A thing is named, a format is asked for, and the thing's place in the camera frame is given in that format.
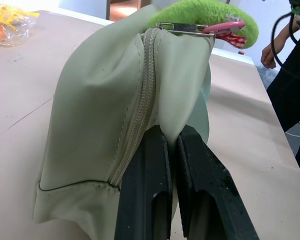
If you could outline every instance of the red checkered fabric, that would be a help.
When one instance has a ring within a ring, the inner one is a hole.
[[[216,38],[225,40],[226,42],[230,43],[238,49],[242,49],[247,42],[247,38],[245,36],[235,35],[232,32],[219,34],[216,36]]]

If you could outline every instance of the yellow object in plastic bag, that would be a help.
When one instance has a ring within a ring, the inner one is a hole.
[[[34,26],[39,15],[0,4],[0,45],[13,47],[26,42],[29,29]]]

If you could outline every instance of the plastic bag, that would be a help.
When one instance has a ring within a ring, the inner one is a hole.
[[[275,69],[267,69],[262,65],[257,66],[256,69],[258,70],[258,73],[260,75],[260,78],[263,82],[265,89],[268,89],[270,84],[273,82],[273,80],[276,78],[276,76],[279,73],[279,71]]]
[[[0,45],[14,47],[26,42],[39,15],[0,4]]]

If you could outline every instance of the person's hand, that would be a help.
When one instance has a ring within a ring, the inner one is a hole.
[[[274,40],[275,52],[277,54],[280,53],[282,49],[284,49],[285,44],[286,44],[286,40],[282,38],[276,38]],[[271,49],[271,43],[267,47],[265,47],[265,49],[263,49],[262,56],[261,56],[261,63],[267,69],[274,69],[276,67],[274,53],[272,52]]]

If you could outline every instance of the person's arm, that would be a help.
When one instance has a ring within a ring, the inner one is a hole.
[[[279,33],[279,35],[274,39],[274,49],[275,52],[278,54],[282,51],[284,48],[287,39],[290,37],[289,33],[289,25],[288,23]],[[297,17],[294,17],[293,19],[293,25],[292,25],[292,32],[295,33],[299,30],[299,27],[297,25]],[[274,53],[271,49],[271,44],[269,44],[265,49],[262,51],[261,56],[261,63],[263,66],[265,66],[267,69],[273,69],[276,67],[275,57]]]

